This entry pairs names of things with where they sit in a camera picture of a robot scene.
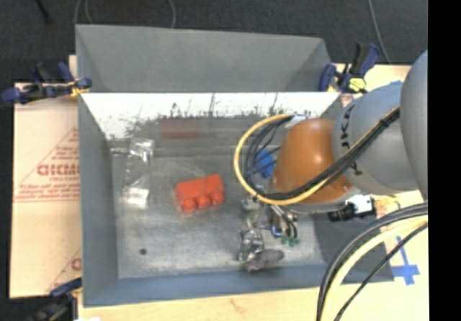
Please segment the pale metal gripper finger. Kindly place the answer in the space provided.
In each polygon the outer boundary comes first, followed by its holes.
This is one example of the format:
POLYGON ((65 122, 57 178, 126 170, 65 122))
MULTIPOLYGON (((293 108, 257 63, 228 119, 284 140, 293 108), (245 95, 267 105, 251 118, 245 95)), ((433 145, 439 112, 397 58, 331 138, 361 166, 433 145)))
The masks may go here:
POLYGON ((239 232, 240 248, 237 259, 240 262, 248 261, 252 254, 253 232, 252 229, 241 230, 239 232))
POLYGON ((257 257, 264 250, 264 238, 260 230, 251 230, 251 258, 257 257))

